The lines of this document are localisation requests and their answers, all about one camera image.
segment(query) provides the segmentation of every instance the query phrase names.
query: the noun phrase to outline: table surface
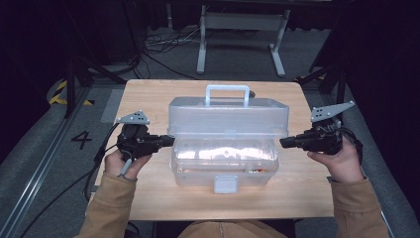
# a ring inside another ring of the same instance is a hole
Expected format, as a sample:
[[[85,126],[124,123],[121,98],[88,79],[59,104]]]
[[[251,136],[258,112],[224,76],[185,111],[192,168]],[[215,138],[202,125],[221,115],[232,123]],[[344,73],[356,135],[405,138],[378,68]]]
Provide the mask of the table surface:
[[[293,82],[137,80],[128,81],[117,118],[140,109],[151,120],[151,134],[167,134],[168,104],[177,96],[205,96],[208,84],[247,85],[256,97],[272,98],[289,106],[290,136],[311,127],[310,109],[301,87]],[[212,96],[231,96],[230,91]],[[119,126],[108,146],[114,145]],[[162,148],[139,174],[130,219],[210,220],[266,219],[333,216],[331,187],[327,169],[300,149],[279,149],[280,169],[264,186],[240,186],[238,193],[216,194],[213,187],[179,186],[169,167],[171,148]],[[103,165],[96,179],[100,183]]]

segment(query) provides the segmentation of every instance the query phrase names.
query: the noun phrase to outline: person's right hand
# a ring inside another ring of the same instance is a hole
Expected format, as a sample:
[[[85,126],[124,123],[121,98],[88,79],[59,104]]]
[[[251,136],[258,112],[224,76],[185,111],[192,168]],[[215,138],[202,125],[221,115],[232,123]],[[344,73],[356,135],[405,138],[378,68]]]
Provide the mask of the person's right hand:
[[[364,179],[356,147],[345,136],[343,136],[343,148],[336,155],[308,152],[308,157],[326,166],[333,180],[337,182]]]

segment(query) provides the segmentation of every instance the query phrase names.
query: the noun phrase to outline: box handle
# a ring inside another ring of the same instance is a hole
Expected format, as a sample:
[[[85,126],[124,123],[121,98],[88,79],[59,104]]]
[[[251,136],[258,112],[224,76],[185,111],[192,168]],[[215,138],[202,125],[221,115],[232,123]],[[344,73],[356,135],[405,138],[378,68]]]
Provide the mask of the box handle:
[[[210,106],[211,90],[229,90],[229,91],[245,91],[244,107],[248,107],[250,101],[250,88],[246,85],[216,85],[209,84],[206,87],[206,107]]]

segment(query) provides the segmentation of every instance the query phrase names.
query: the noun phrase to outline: person's left hand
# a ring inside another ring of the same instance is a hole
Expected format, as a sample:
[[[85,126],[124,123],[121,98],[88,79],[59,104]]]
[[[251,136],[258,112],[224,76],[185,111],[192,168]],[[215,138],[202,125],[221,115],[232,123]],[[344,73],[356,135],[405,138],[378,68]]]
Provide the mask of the person's left hand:
[[[130,164],[124,176],[127,179],[136,179],[137,175],[139,174],[139,171],[151,159],[151,157],[152,155],[137,158],[134,162]],[[122,159],[123,154],[119,150],[115,150],[113,153],[106,156],[105,172],[114,176],[119,176],[121,174],[123,166],[125,165],[125,162]]]

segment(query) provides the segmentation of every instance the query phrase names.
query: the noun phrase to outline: metal rail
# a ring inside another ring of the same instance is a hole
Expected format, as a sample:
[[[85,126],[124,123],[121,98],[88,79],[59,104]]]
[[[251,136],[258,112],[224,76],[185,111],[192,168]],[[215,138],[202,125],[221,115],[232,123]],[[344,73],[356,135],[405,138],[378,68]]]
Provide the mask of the metal rail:
[[[83,105],[84,100],[87,98],[89,91],[90,88],[88,87],[80,88],[73,112],[67,119],[63,119],[59,125],[58,130],[52,139],[52,143],[48,147],[40,164],[38,165],[32,177],[29,179],[21,197],[13,208],[13,211],[2,227],[0,231],[0,238],[14,237],[17,229],[19,228],[19,225],[21,224],[25,214],[27,213],[34,198],[36,197],[41,185],[44,182],[44,179],[50,170],[50,167],[52,166],[57,156],[57,152],[62,144],[62,140],[66,132],[68,131],[71,123],[77,115],[78,110]]]

